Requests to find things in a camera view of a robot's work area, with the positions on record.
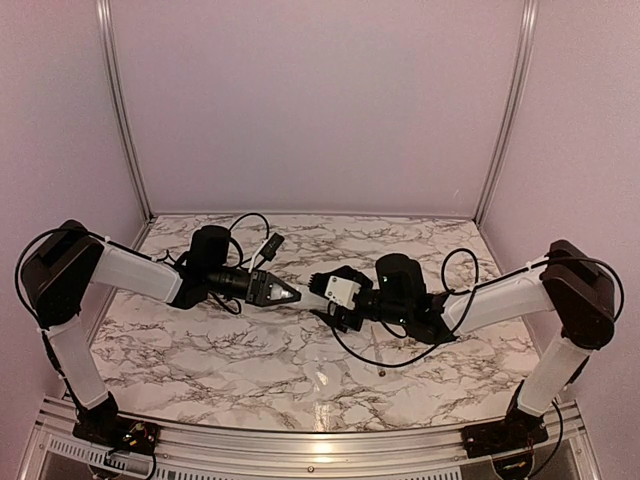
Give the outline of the white remote control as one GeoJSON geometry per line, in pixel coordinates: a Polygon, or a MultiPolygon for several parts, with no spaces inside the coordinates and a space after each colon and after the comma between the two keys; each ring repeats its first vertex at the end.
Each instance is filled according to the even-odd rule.
{"type": "Polygon", "coordinates": [[[300,292],[301,298],[298,302],[292,304],[294,308],[320,311],[327,309],[329,301],[326,298],[312,293],[307,286],[298,286],[297,290],[300,292]]]}

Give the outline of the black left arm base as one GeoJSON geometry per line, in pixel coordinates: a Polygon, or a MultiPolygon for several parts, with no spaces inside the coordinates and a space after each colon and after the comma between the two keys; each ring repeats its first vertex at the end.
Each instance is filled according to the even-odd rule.
{"type": "Polygon", "coordinates": [[[115,452],[155,453],[160,427],[153,422],[122,417],[118,413],[89,410],[78,416],[73,436],[115,452]]]}

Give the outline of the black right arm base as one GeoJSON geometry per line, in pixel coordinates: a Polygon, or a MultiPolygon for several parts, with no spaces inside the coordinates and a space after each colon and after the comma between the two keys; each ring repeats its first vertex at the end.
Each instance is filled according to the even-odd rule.
{"type": "Polygon", "coordinates": [[[469,458],[526,449],[549,439],[542,417],[518,409],[500,420],[466,426],[461,430],[461,436],[469,458]]]}

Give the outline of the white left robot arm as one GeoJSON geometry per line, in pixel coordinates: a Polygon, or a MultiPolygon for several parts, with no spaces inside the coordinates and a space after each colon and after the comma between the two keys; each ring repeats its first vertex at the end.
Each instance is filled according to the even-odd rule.
{"type": "Polygon", "coordinates": [[[297,303],[302,294],[276,275],[227,261],[237,244],[229,229],[208,225],[174,263],[123,247],[69,220],[42,233],[18,260],[21,301],[36,319],[45,350],[76,406],[77,421],[106,445],[125,438],[126,423],[101,378],[80,321],[91,284],[103,284],[188,310],[210,297],[256,307],[297,303]]]}

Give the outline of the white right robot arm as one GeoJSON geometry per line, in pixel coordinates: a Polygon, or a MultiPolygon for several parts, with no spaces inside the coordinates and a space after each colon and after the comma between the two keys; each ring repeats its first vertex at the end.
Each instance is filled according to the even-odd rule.
{"type": "Polygon", "coordinates": [[[490,325],[542,312],[561,323],[532,373],[514,394],[495,438],[515,448],[534,431],[555,396],[572,383],[591,354],[613,338],[624,305],[616,272],[566,240],[518,270],[469,289],[428,292],[420,264],[400,253],[379,258],[377,278],[349,266],[315,273],[303,291],[312,313],[334,332],[357,331],[366,320],[396,325],[431,350],[490,325]]]}

